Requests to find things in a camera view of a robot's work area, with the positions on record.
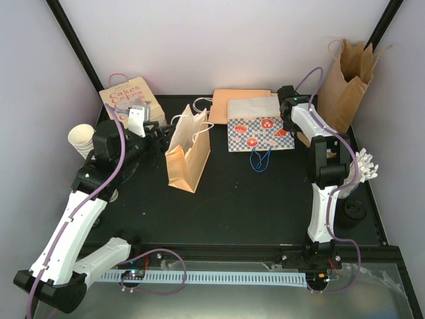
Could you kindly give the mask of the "orange paper bag white handles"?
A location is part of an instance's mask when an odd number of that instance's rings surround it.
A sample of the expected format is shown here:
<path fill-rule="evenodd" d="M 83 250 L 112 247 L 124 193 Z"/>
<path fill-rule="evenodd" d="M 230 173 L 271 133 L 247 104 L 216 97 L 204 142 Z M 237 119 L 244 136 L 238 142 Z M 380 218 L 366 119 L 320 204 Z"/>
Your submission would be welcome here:
<path fill-rule="evenodd" d="M 169 148 L 165 152 L 169 185 L 195 193 L 211 152 L 207 111 L 194 114 L 189 105 L 174 116 L 175 125 Z"/>

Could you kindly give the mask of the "brown pulp cup carrier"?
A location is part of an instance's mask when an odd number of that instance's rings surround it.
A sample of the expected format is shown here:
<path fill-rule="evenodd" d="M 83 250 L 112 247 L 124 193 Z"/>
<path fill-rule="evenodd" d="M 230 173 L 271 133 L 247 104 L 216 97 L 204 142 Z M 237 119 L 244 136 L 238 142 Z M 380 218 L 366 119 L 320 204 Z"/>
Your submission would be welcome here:
<path fill-rule="evenodd" d="M 307 148 L 310 147 L 310 141 L 307 139 L 306 135 L 302 132 L 297 132 L 296 136 L 300 142 L 302 142 Z M 334 158 L 336 153 L 331 152 L 331 150 L 327 150 L 327 158 Z"/>

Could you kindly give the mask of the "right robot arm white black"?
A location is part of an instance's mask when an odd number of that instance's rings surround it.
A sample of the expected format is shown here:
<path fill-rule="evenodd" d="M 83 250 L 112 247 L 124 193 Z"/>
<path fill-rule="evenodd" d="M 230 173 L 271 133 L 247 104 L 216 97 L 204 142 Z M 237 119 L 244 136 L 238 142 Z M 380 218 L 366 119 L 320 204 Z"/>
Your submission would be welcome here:
<path fill-rule="evenodd" d="M 313 189 L 311 221 L 301 249 L 308 268 L 323 268 L 335 254 L 334 219 L 337 196 L 350 171 L 351 148 L 346 134 L 339 135 L 293 86 L 277 91 L 284 129 L 301 132 L 309 141 L 307 175 Z"/>

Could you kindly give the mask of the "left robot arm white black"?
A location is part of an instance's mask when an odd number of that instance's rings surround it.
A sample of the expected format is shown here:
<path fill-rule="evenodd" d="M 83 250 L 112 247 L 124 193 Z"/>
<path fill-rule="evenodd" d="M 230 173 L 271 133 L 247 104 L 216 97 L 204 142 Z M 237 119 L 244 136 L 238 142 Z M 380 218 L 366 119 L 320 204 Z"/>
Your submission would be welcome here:
<path fill-rule="evenodd" d="M 142 155 L 165 152 L 175 131 L 175 125 L 160 126 L 156 121 L 143 127 L 145 136 L 141 137 L 114 120 L 98 124 L 92 135 L 94 148 L 76 174 L 54 234 L 31 268 L 14 277 L 14 284 L 28 292 L 30 299 L 69 314 L 106 271 L 122 262 L 136 265 L 141 260 L 140 237 L 125 231 L 118 231 L 83 259 L 78 255 L 114 191 L 131 177 Z"/>

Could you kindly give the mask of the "blue checkered paper bag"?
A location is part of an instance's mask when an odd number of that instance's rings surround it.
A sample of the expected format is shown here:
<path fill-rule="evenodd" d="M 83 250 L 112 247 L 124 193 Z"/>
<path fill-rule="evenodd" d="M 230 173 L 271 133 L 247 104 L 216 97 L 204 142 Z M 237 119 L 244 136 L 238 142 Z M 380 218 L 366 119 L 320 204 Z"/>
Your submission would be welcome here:
<path fill-rule="evenodd" d="M 248 152 L 251 168 L 267 170 L 273 151 L 293 150 L 295 140 L 284 128 L 277 96 L 228 101 L 228 151 Z"/>

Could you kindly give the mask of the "flat orange paper bag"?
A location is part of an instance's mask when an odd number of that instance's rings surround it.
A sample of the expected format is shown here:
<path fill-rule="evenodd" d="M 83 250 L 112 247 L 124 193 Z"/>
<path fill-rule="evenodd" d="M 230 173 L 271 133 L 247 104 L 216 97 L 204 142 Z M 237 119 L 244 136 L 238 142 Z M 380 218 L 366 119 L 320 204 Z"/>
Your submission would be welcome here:
<path fill-rule="evenodd" d="M 213 124 L 227 124 L 228 101 L 244 98 L 260 98 L 272 96 L 270 90 L 247 90 L 247 89 L 215 89 L 212 98 L 200 97 L 192 103 L 193 110 L 201 113 L 202 110 L 196 107 L 199 100 L 212 102 L 208 111 L 209 121 Z"/>

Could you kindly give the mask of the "tall brown paper bag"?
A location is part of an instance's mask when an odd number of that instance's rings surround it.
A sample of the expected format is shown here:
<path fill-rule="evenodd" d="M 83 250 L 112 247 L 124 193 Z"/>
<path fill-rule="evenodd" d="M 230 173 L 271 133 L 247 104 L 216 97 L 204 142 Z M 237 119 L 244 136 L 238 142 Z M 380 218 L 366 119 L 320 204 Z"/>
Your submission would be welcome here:
<path fill-rule="evenodd" d="M 342 134 L 349 129 L 384 50 L 374 53 L 372 44 L 337 42 L 340 49 L 331 53 L 333 62 L 318 93 L 317 111 Z"/>

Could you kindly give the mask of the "Cakes printed paper bag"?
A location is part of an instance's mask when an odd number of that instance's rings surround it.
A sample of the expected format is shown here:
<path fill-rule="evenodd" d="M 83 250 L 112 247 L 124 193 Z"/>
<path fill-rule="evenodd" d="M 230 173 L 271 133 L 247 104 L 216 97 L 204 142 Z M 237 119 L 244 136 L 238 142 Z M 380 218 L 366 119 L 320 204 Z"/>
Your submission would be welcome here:
<path fill-rule="evenodd" d="M 109 88 L 99 91 L 104 104 L 125 110 L 134 104 L 147 104 L 151 109 L 150 120 L 166 125 L 165 113 L 142 76 L 128 78 L 123 73 L 112 73 Z"/>

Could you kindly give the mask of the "upper stack of paper cups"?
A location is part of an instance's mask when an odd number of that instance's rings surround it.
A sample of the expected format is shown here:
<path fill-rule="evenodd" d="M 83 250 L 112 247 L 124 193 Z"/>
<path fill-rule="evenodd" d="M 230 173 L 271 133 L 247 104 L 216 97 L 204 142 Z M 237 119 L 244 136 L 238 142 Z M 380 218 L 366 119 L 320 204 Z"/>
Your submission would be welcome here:
<path fill-rule="evenodd" d="M 95 129 L 89 124 L 79 124 L 68 133 L 68 142 L 84 159 L 94 149 L 92 141 L 94 133 Z"/>

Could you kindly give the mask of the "white wrapped straws in cup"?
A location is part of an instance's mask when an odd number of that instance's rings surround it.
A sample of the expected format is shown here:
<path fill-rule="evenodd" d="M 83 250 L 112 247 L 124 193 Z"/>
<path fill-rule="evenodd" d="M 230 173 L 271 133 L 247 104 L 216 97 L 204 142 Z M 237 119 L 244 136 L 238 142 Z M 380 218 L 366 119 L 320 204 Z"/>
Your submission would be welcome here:
<path fill-rule="evenodd" d="M 378 165 L 373 163 L 373 156 L 367 152 L 365 148 L 362 148 L 359 152 L 355 153 L 357 165 L 358 165 L 358 173 L 357 178 L 353 181 L 355 176 L 355 164 L 352 162 L 350 165 L 350 172 L 348 177 L 344 180 L 343 185 L 349 185 L 349 187 L 342 189 L 339 194 L 339 199 L 347 198 L 356 188 L 358 188 L 359 184 L 364 183 L 370 179 L 374 179 L 378 176 Z"/>

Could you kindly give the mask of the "black lid stack right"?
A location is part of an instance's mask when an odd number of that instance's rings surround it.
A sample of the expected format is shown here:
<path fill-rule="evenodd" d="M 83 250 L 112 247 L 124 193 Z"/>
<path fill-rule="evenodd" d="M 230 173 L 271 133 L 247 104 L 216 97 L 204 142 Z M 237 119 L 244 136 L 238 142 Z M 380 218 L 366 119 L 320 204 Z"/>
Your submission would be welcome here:
<path fill-rule="evenodd" d="M 356 199 L 342 199 L 337 203 L 335 223 L 339 228 L 352 229 L 359 225 L 366 217 L 365 206 Z"/>

